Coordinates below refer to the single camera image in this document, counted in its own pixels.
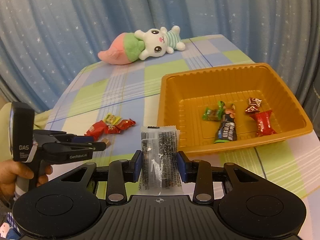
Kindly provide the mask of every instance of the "crosshair symbol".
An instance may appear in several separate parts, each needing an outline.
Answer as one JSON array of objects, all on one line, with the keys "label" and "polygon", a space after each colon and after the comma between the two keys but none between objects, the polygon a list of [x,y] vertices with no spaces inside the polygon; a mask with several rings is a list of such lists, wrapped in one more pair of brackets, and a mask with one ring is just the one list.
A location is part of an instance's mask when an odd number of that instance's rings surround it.
[{"label": "crosshair symbol", "polygon": [[155,201],[157,201],[159,204],[165,201],[163,198],[157,198]]}]

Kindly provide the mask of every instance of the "blue curtain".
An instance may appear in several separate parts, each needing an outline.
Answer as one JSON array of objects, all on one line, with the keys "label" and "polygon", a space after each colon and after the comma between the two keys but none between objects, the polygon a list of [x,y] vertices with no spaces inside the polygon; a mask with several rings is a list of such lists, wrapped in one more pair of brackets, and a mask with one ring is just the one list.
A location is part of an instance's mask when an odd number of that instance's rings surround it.
[{"label": "blue curtain", "polygon": [[223,34],[269,63],[303,103],[319,54],[320,0],[0,0],[0,88],[36,111],[122,32]]}]

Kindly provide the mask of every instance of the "metal screw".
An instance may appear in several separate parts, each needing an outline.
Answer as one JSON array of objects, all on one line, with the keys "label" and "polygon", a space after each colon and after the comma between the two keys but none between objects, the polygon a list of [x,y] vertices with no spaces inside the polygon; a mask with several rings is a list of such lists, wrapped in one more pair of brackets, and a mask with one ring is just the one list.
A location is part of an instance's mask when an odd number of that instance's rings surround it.
[{"label": "metal screw", "polygon": [[108,199],[111,201],[121,201],[123,200],[124,196],[119,193],[114,193],[108,196]]},{"label": "metal screw", "polygon": [[201,193],[196,196],[196,199],[199,201],[209,201],[211,199],[211,196],[206,193]]}]

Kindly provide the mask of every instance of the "orange plastic tray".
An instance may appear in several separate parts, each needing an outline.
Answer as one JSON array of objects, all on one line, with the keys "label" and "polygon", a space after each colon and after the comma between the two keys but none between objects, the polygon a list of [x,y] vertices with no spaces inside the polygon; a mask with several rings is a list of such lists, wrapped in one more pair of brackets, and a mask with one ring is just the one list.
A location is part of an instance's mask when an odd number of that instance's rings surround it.
[{"label": "orange plastic tray", "polygon": [[[277,134],[256,137],[256,122],[245,113],[248,98],[262,100],[260,111],[272,109],[271,125]],[[206,107],[236,106],[238,140],[216,143],[220,122],[202,120]],[[312,124],[278,74],[267,64],[232,65],[191,70],[162,78],[158,126],[181,130],[179,150],[188,155],[208,154],[286,140],[310,133]]]}]

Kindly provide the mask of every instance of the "plaid tablecloth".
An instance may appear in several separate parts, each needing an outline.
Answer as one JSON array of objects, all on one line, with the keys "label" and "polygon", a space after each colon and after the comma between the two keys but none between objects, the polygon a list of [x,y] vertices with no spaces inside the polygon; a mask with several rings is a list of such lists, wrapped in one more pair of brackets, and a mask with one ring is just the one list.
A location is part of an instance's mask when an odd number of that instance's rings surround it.
[{"label": "plaid tablecloth", "polygon": [[[148,58],[129,65],[98,62],[85,67],[63,93],[49,117],[46,129],[84,134],[107,113],[131,118],[135,127],[122,134],[108,136],[112,145],[94,155],[99,166],[117,159],[130,159],[141,148],[140,126],[156,126],[161,78],[165,74],[206,67],[245,64],[252,60],[222,35],[184,40],[185,51],[175,51],[159,58]],[[201,159],[214,166],[234,162],[290,190],[303,199],[307,219],[300,231],[304,240],[320,236],[320,143],[311,133],[299,138],[261,147],[222,152]],[[51,178],[80,163],[57,165]],[[222,196],[221,185],[214,183],[215,197]],[[128,195],[138,184],[126,183]],[[185,194],[192,195],[194,185],[184,184]],[[106,183],[97,196],[104,197]]]}]

